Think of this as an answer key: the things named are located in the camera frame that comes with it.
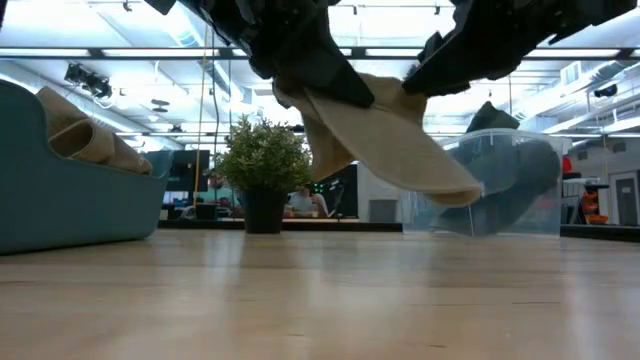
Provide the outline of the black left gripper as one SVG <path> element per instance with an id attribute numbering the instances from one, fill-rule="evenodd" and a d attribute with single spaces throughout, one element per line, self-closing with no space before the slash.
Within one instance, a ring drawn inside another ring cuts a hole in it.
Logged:
<path id="1" fill-rule="evenodd" d="M 179 0 L 227 45 L 242 49 L 256 73 L 276 85 L 316 90 L 368 108 L 374 95 L 329 34 L 327 0 Z"/>

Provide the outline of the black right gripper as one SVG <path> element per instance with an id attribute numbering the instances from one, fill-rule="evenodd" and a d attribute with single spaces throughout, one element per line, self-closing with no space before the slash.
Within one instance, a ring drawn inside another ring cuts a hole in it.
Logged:
<path id="1" fill-rule="evenodd" d="M 467 90 L 475 80 L 513 72 L 525 55 L 560 32 L 567 0 L 450 0 L 454 29 L 431 35 L 403 90 L 427 97 Z"/>

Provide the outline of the beige fabric hat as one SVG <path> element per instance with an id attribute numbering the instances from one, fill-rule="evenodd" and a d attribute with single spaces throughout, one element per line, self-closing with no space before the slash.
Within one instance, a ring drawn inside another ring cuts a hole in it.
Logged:
<path id="1" fill-rule="evenodd" d="M 311 179 L 322 180 L 357 160 L 380 179 L 444 206 L 480 198 L 483 186 L 424 132 L 427 98 L 405 93 L 394 77 L 360 77 L 374 95 L 369 108 L 331 99 L 284 76 L 273 82 L 281 105 L 301 114 Z"/>

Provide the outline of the beige cloths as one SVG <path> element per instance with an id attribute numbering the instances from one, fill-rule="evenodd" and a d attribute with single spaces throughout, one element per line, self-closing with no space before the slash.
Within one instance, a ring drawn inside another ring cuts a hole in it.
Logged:
<path id="1" fill-rule="evenodd" d="M 115 133 L 84 119 L 49 137 L 50 147 L 72 160 L 150 175 L 153 166 Z"/>

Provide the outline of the beige sock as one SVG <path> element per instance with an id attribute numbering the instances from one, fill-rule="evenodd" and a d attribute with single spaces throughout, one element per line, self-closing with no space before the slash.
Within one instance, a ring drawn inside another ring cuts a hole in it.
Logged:
<path id="1" fill-rule="evenodd" d="M 41 102 L 47 120 L 48 136 L 52 137 L 89 116 L 50 87 L 43 87 L 36 97 Z"/>

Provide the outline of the green potted plant black pot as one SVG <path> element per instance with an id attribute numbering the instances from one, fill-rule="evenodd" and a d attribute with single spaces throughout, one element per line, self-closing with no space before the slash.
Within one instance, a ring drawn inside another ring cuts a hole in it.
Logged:
<path id="1" fill-rule="evenodd" d="M 227 150 L 215 154 L 215 169 L 239 192 L 245 232 L 280 233 L 288 194 L 311 177 L 303 138 L 284 124 L 254 123 L 243 115 L 225 143 Z"/>

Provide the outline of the large black screen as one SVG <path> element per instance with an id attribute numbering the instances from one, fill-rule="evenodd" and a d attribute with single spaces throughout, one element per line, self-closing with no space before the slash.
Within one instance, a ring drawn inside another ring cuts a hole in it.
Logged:
<path id="1" fill-rule="evenodd" d="M 317 184 L 327 205 L 328 216 L 334 219 L 358 217 L 358 172 L 356 164 L 324 178 Z"/>

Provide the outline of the person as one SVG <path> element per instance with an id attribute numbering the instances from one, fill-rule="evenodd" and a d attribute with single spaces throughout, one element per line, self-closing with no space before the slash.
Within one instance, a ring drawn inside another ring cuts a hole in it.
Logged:
<path id="1" fill-rule="evenodd" d="M 288 195 L 284 216 L 288 218 L 327 218 L 325 198 L 315 193 L 309 185 L 296 189 Z"/>
<path id="2" fill-rule="evenodd" d="M 195 197 L 205 203 L 236 210 L 240 206 L 239 193 L 220 175 L 211 175 L 208 178 L 208 188 L 204 192 L 197 192 Z"/>

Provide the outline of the clear plastic bin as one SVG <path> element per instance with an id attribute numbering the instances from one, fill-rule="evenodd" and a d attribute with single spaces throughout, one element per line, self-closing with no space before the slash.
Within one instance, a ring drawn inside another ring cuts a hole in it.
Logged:
<path id="1" fill-rule="evenodd" d="M 444 207 L 420 193 L 406 192 L 402 198 L 403 230 L 406 232 L 450 232 L 470 237 L 489 237 L 502 234 L 544 234 L 557 236 L 561 224 L 562 158 L 564 143 L 561 138 L 543 134 L 494 129 L 481 130 L 441 143 L 448 153 L 460 142 L 475 138 L 494 141 L 500 137 L 511 137 L 514 141 L 540 140 L 551 144 L 560 161 L 560 174 L 555 187 L 539 195 L 523 213 L 515 215 L 492 215 L 476 210 L 473 204 L 466 207 Z"/>

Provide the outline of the white cabinet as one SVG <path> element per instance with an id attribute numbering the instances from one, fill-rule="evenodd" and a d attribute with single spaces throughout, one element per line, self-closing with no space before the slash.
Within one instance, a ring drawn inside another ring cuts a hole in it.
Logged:
<path id="1" fill-rule="evenodd" d="M 358 218 L 364 223 L 401 223 L 401 191 L 375 176 L 363 163 L 357 169 Z"/>

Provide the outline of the dark computer monitor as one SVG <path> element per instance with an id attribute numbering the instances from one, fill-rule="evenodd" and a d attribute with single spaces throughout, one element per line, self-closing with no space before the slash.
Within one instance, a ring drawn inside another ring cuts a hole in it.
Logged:
<path id="1" fill-rule="evenodd" d="M 166 190 L 170 192 L 207 191 L 209 165 L 208 150 L 174 151 Z"/>

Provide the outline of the orange machine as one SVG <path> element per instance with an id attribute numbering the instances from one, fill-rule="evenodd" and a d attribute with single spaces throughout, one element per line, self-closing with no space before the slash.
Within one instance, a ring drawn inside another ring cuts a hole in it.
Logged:
<path id="1" fill-rule="evenodd" d="M 587 225 L 607 225 L 609 186 L 605 184 L 587 184 L 582 195 L 582 210 Z"/>

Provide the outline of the grey door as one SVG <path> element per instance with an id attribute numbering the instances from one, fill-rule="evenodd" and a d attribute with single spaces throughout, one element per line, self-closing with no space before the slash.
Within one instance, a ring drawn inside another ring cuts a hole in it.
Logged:
<path id="1" fill-rule="evenodd" d="M 640 179 L 637 171 L 613 174 L 611 185 L 612 223 L 640 226 Z"/>

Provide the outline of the black ceiling-mounted device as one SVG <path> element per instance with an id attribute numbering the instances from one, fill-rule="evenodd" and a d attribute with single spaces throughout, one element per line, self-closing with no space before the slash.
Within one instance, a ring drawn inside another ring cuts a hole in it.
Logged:
<path id="1" fill-rule="evenodd" d="M 113 94 L 108 77 L 88 71 L 80 64 L 69 64 L 64 80 L 81 87 L 97 99 L 107 99 Z"/>

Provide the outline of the blue plastic bin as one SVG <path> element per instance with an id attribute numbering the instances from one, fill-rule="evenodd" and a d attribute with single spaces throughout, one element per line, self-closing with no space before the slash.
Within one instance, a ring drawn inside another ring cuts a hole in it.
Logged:
<path id="1" fill-rule="evenodd" d="M 0 80 L 0 255 L 150 236 L 173 159 L 145 157 L 149 175 L 59 156 L 41 102 Z"/>

